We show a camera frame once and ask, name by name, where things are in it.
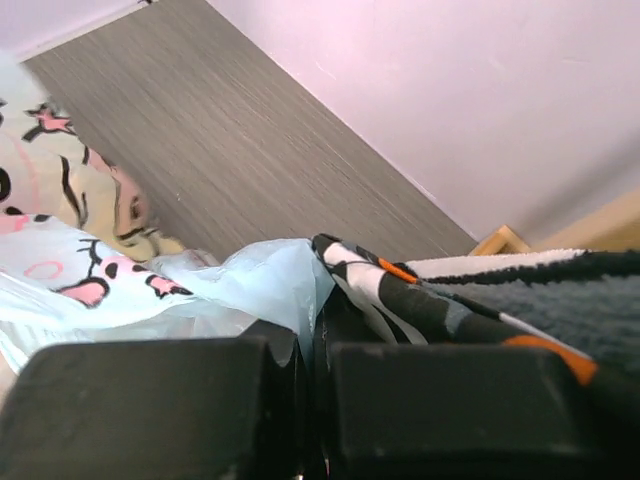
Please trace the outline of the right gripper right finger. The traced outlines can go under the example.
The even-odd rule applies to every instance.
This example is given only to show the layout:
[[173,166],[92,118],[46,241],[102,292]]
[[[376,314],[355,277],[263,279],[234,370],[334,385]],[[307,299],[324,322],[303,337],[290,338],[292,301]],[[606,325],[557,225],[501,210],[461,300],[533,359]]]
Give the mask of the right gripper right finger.
[[555,353],[388,345],[344,299],[314,337],[332,479],[635,479],[639,425],[604,411]]

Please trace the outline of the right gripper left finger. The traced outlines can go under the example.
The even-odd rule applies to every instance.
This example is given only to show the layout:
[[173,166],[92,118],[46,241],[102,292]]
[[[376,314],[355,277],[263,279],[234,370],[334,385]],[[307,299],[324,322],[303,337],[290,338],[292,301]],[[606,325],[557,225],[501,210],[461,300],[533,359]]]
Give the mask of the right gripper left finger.
[[64,344],[36,353],[1,410],[5,479],[311,479],[296,335]]

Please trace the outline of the light blue plastic bag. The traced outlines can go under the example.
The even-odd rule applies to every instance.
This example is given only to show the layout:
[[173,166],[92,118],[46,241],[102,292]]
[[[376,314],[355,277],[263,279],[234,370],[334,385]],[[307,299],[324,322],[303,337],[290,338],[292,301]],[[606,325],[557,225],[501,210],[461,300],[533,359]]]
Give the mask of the light blue plastic bag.
[[119,166],[25,67],[1,59],[1,362],[63,343],[233,337],[264,320],[311,349],[334,283],[306,239],[225,261],[160,231]]

